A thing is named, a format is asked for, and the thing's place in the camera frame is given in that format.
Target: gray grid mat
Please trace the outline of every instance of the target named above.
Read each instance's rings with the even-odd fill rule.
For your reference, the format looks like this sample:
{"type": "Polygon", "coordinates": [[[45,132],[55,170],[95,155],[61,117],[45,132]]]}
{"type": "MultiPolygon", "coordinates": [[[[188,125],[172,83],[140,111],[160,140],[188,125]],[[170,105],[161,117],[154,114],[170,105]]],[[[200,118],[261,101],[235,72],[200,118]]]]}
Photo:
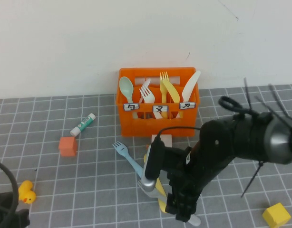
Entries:
{"type": "MultiPolygon", "coordinates": [[[[276,86],[284,107],[292,116],[292,85],[276,86]]],[[[250,87],[253,108],[265,111],[254,96],[277,109],[267,86],[250,87]]],[[[196,126],[218,116],[231,115],[219,107],[221,95],[247,105],[242,88],[200,90],[201,105],[196,126]]],[[[20,184],[34,182],[37,200],[30,209],[30,228],[191,228],[161,213],[156,200],[137,188],[137,176],[112,147],[121,141],[131,156],[143,164],[150,138],[120,136],[115,95],[64,96],[0,100],[0,162],[20,184]],[[60,137],[82,118],[97,118],[78,138],[76,157],[60,157],[60,137]]],[[[173,138],[173,146],[193,146],[195,137],[173,138]]],[[[197,204],[201,228],[267,227],[265,208],[281,202],[292,216],[292,164],[265,164],[244,196],[240,195],[257,163],[235,159],[203,191],[197,204]]],[[[161,181],[170,191],[166,173],[161,181]]],[[[0,172],[0,192],[11,190],[0,172]]],[[[292,228],[292,219],[286,225],[292,228]]]]}

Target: yellow spoon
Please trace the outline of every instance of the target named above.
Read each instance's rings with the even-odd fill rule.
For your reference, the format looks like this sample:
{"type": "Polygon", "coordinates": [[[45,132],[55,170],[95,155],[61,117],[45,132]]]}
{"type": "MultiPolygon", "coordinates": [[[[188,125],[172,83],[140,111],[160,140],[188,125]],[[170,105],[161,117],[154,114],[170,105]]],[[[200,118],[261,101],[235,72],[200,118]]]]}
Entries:
{"type": "MultiPolygon", "coordinates": [[[[144,162],[146,161],[146,157],[147,157],[147,154],[144,155],[144,162]]],[[[162,193],[164,196],[166,196],[166,193],[163,189],[163,186],[162,186],[159,178],[156,180],[156,189],[158,189],[160,193],[162,193]]],[[[165,212],[166,204],[160,199],[158,199],[158,201],[159,201],[159,206],[160,206],[161,211],[163,213],[166,213],[165,212]]]]}

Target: utensil icon label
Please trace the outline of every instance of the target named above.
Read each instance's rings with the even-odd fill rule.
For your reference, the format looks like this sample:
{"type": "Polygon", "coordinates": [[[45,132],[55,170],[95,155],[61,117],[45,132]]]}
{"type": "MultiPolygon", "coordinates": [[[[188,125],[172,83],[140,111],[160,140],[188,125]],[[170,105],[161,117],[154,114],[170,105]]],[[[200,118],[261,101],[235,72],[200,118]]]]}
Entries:
{"type": "Polygon", "coordinates": [[[195,108],[195,102],[181,102],[180,109],[185,110],[189,108],[195,108]]]}
{"type": "Polygon", "coordinates": [[[138,103],[126,103],[124,104],[124,111],[130,112],[133,110],[137,110],[140,108],[140,105],[138,103]]]}
{"type": "Polygon", "coordinates": [[[153,112],[168,112],[168,105],[154,105],[152,106],[153,112]]]}

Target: rubber duck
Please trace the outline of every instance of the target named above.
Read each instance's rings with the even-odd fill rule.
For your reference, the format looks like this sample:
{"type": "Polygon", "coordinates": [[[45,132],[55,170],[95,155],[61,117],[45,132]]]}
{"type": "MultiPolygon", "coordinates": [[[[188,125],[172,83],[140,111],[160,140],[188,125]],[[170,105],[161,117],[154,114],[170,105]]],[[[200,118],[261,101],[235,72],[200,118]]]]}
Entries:
{"type": "Polygon", "coordinates": [[[22,200],[24,203],[31,204],[36,199],[36,194],[31,189],[33,184],[29,180],[25,180],[19,187],[19,200],[22,200]]]}

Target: yellow cube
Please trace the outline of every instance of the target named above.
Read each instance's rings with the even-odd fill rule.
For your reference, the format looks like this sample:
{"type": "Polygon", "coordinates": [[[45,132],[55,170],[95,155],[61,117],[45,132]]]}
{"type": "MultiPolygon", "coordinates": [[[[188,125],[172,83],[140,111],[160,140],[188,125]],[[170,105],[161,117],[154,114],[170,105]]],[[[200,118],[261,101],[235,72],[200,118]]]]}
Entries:
{"type": "Polygon", "coordinates": [[[267,208],[262,214],[262,217],[270,228],[278,228],[291,219],[290,214],[281,203],[267,208]]]}

